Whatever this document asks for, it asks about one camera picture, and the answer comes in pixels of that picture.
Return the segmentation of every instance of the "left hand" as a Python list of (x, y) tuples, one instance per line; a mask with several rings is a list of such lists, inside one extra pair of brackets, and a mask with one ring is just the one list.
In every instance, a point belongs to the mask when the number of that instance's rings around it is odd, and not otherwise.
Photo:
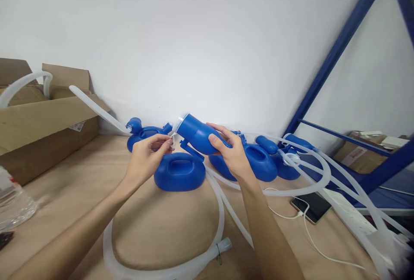
[(136, 142), (132, 147), (131, 161), (121, 183), (136, 191), (157, 170), (164, 154), (171, 154), (174, 148), (170, 136), (156, 134)]

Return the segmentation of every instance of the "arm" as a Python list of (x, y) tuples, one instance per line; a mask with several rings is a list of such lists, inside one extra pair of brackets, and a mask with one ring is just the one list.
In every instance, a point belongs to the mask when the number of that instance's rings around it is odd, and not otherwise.
[(259, 183), (247, 160), (240, 137), (223, 126), (208, 123), (222, 132), (233, 148), (226, 147), (215, 135), (210, 143), (223, 155), (237, 179), (245, 204), (250, 234), (264, 279), (304, 279), (298, 261), (285, 236), (273, 218)]
[(172, 144), (169, 136), (161, 134), (135, 143), (128, 170), (118, 186), (28, 260), (10, 280), (69, 278), (122, 205), (154, 174), (163, 155), (173, 151)]

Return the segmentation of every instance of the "right hand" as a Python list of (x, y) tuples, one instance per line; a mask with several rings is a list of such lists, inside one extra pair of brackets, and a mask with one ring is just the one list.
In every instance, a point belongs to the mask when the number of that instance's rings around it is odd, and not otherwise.
[(232, 148), (226, 147), (223, 141), (221, 141), (214, 134), (210, 134), (210, 136), (208, 136), (208, 140), (210, 141), (211, 145), (214, 146), (219, 151), (219, 154), (217, 155), (220, 155), (220, 154), (223, 155), (224, 162), (229, 168), (231, 174), (237, 180), (239, 180), (239, 178), (241, 179), (253, 178), (255, 180), (256, 177), (254, 176), (254, 173), (250, 167), (249, 161), (246, 157), (246, 153), (243, 148), (241, 138), (235, 135), (234, 133), (232, 133), (230, 130), (228, 130), (224, 126), (216, 125), (213, 123), (207, 123), (207, 125), (221, 132), (222, 138), (226, 140), (232, 146)]

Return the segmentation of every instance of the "white rim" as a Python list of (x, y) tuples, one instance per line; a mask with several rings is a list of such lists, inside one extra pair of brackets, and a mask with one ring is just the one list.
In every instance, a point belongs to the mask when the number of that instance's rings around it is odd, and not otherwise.
[(172, 132), (176, 133), (178, 131), (178, 129), (181, 126), (182, 121), (187, 117), (187, 115), (190, 114), (190, 112), (186, 112), (181, 114), (181, 116), (175, 121), (173, 127), (172, 127)]

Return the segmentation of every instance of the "blue bed frame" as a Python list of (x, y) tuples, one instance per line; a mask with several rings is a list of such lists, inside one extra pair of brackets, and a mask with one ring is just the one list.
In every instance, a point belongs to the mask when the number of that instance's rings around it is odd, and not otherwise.
[[(387, 156), (388, 159), (382, 163), (378, 168), (376, 168), (372, 173), (364, 175), (364, 178), (359, 181), (362, 188), (367, 192), (367, 194), (372, 193), (380, 185), (386, 182), (388, 179), (399, 173), (407, 165), (414, 161), (414, 140), (411, 139), (407, 144), (400, 148), (395, 153), (387, 152), (383, 149), (376, 148), (372, 145), (366, 144), (364, 142), (358, 141), (351, 137), (345, 136), (328, 128), (324, 128), (317, 124), (310, 123), (304, 120), (306, 112), (310, 108), (312, 102), (315, 100), (320, 89), (331, 73), (333, 67), (337, 63), (338, 59), (341, 57), (343, 51), (351, 40), (352, 36), (356, 32), (358, 26), (364, 19), (366, 13), (370, 9), (371, 5), (375, 0), (359, 0), (351, 15), (349, 16), (347, 22), (345, 23), (344, 28), (342, 29), (340, 35), (336, 39), (330, 53), (325, 59), (322, 67), (320, 68), (318, 74), (316, 75), (314, 81), (312, 82), (309, 90), (307, 91), (305, 97), (303, 98), (300, 106), (298, 107), (295, 115), (290, 121), (289, 125), (285, 130), (286, 133), (294, 133), (298, 128), (299, 124), (306, 124), (308, 126), (314, 127), (318, 130), (324, 131), (336, 137), (342, 138), (346, 141), (350, 141), (356, 145), (364, 147), (368, 150), (374, 151), (378, 154)], [(411, 37), (411, 42), (414, 46), (414, 0), (398, 0), (401, 12), (406, 23), (408, 33)], [(356, 203), (351, 197), (347, 197), (352, 203)]]

